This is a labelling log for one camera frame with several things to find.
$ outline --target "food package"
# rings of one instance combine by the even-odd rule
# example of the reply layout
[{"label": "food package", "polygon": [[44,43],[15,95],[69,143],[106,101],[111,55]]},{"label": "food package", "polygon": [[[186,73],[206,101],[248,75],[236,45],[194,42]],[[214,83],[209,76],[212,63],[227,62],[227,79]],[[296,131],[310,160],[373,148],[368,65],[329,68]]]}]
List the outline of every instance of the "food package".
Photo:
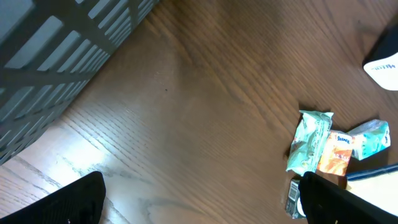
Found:
[{"label": "food package", "polygon": [[353,157],[365,159],[391,145],[387,121],[374,119],[352,129],[347,134],[353,137]]},{"label": "food package", "polygon": [[286,171],[293,170],[303,176],[306,171],[315,172],[322,150],[328,139],[332,112],[300,111],[303,119],[297,126],[290,147]]},{"label": "food package", "polygon": [[331,130],[318,163],[318,170],[344,176],[352,151],[353,138],[341,131]]},{"label": "food package", "polygon": [[289,194],[286,201],[285,211],[293,219],[305,218],[303,207],[300,200],[299,180],[291,180]]}]

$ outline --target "snack wrapper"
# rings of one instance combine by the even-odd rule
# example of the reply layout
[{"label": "snack wrapper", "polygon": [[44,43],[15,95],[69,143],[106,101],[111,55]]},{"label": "snack wrapper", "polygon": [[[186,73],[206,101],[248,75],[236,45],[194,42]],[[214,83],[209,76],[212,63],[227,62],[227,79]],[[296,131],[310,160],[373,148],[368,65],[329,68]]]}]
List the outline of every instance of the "snack wrapper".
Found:
[{"label": "snack wrapper", "polygon": [[332,112],[300,111],[303,119],[297,126],[290,147],[286,171],[293,170],[303,176],[315,172],[331,127]]},{"label": "snack wrapper", "polygon": [[352,129],[347,134],[353,137],[353,157],[359,160],[376,154],[391,145],[387,121],[374,119]]},{"label": "snack wrapper", "polygon": [[353,138],[341,131],[331,130],[318,163],[318,170],[344,176],[352,151]]}]

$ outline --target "wood grain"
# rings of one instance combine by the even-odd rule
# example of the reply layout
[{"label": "wood grain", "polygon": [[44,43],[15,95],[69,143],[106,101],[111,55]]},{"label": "wood grain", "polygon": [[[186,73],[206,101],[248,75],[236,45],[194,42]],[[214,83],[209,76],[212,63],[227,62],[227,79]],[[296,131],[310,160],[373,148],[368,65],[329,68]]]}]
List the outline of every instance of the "wood grain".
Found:
[{"label": "wood grain", "polygon": [[392,146],[348,172],[398,162],[398,93],[361,68],[397,9],[161,1],[59,121],[0,167],[0,217],[98,170],[102,223],[305,223],[284,211],[299,109],[335,112],[342,131],[389,122]]}]

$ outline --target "gray mesh chair back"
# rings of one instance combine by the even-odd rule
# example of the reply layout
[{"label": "gray mesh chair back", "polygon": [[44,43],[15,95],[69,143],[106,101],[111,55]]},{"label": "gray mesh chair back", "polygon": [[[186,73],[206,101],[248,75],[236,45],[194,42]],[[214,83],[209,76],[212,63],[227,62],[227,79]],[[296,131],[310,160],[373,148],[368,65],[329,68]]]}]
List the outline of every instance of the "gray mesh chair back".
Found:
[{"label": "gray mesh chair back", "polygon": [[0,1],[0,165],[43,134],[155,3]]}]

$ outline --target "orange snack package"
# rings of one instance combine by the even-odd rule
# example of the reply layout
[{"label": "orange snack package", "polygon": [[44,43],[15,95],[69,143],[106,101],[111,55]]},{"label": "orange snack package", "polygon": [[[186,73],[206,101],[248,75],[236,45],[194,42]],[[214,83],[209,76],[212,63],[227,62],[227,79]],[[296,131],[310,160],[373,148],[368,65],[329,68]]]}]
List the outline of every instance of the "orange snack package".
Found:
[{"label": "orange snack package", "polygon": [[330,130],[317,169],[344,176],[353,151],[353,138],[341,131]]}]

